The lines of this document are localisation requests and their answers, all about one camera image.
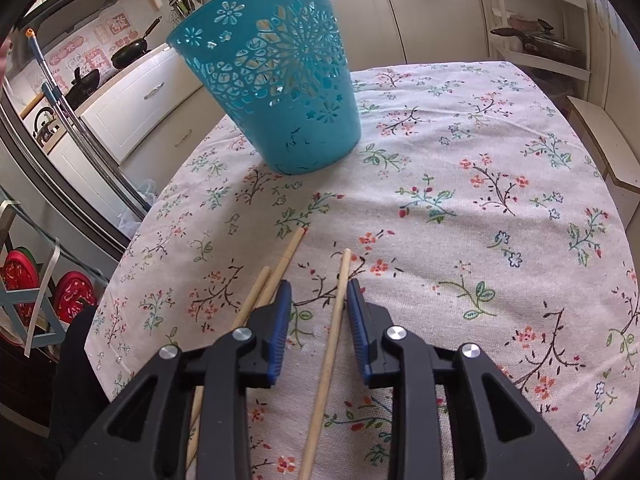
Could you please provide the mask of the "long wooden chopstick left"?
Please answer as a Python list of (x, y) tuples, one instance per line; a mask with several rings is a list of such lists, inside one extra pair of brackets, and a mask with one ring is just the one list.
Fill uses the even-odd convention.
[[(262, 289), (262, 293), (260, 294), (254, 308), (262, 307), (268, 304), (269, 300), (276, 293), (277, 287), (284, 277), (286, 270), (288, 270), (288, 265), (290, 264), (293, 256), (296, 253), (296, 250), (299, 246), (300, 241), (303, 239), (306, 230), (304, 228), (298, 228), (293, 234), (292, 240), (286, 246), (285, 251), (280, 258), (276, 268), (271, 270), (270, 277), (268, 282), (265, 284), (265, 287)], [(200, 418), (203, 404), (203, 396), (204, 396), (204, 388), (198, 386), (195, 389), (194, 400), (192, 404), (191, 410), (191, 420), (190, 420), (190, 437), (188, 442), (188, 448), (186, 449), (186, 469), (191, 467), (191, 464), (194, 461), (196, 456), (196, 451), (198, 450), (198, 437), (200, 436)]]

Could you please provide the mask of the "floral tablecloth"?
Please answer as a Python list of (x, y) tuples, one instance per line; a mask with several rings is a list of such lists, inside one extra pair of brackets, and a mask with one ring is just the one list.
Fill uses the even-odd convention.
[(352, 77), (361, 139), (303, 176), (223, 119), (160, 193), (86, 340), (109, 398), (164, 344), (227, 333), (259, 272), (304, 232), (277, 385), (247, 399), (256, 479), (299, 474), (342, 253), (367, 300), (429, 344), (479, 344), (586, 478), (639, 389), (639, 299), (623, 221), (578, 135), (506, 62)]

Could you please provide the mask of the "red plate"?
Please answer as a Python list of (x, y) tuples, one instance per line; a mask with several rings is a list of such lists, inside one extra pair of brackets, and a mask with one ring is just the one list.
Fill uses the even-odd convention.
[(55, 287), (54, 304), (58, 319), (70, 324), (86, 307), (96, 305), (92, 281), (79, 271), (65, 273)]

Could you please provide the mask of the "teal perforated plastic basket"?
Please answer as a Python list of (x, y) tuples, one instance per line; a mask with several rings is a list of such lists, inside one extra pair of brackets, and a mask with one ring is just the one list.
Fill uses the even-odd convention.
[(212, 0), (167, 42), (272, 170), (308, 174), (360, 141), (330, 0)]

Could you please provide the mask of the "black wok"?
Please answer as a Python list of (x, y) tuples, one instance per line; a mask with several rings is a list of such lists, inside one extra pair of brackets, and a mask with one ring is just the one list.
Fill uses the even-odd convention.
[(66, 92), (65, 99), (72, 110), (77, 110), (83, 102), (86, 102), (90, 96), (96, 92), (100, 84), (100, 71), (95, 68), (89, 70), (83, 75), (80, 67), (74, 70), (74, 78), (70, 90)]

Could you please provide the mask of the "black frying pan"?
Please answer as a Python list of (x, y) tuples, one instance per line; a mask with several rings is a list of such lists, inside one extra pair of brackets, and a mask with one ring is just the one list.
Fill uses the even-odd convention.
[(148, 38), (154, 28), (160, 24), (161, 20), (162, 18), (158, 16), (154, 21), (152, 21), (152, 24), (146, 29), (140, 38), (137, 38), (129, 44), (126, 44), (126, 46), (121, 47), (112, 55), (111, 62), (116, 70), (123, 70), (134, 61), (137, 61), (138, 58), (142, 58), (142, 56), (148, 52), (149, 45), (146, 38)]

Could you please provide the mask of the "pan on shelf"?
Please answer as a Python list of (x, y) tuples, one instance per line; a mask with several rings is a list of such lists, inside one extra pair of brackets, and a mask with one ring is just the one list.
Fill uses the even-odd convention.
[(518, 38), (523, 51), (530, 55), (538, 55), (571, 66), (584, 64), (582, 50), (554, 38), (553, 27), (546, 21), (539, 20), (538, 23), (542, 27), (541, 32), (522, 32), (514, 27), (496, 27), (491, 29), (490, 33), (497, 37)]

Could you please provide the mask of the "white shelf unit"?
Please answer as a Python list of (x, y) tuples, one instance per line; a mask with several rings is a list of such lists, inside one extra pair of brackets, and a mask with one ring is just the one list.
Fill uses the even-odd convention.
[[(488, 33), (489, 52), (540, 79), (558, 77), (567, 81), (566, 92), (585, 99), (591, 78), (591, 40), (589, 0), (482, 0)], [(496, 27), (514, 27), (522, 32), (541, 32), (538, 21), (549, 23), (552, 35), (564, 44), (582, 50), (584, 64), (571, 66), (523, 51), (518, 38), (491, 35)]]

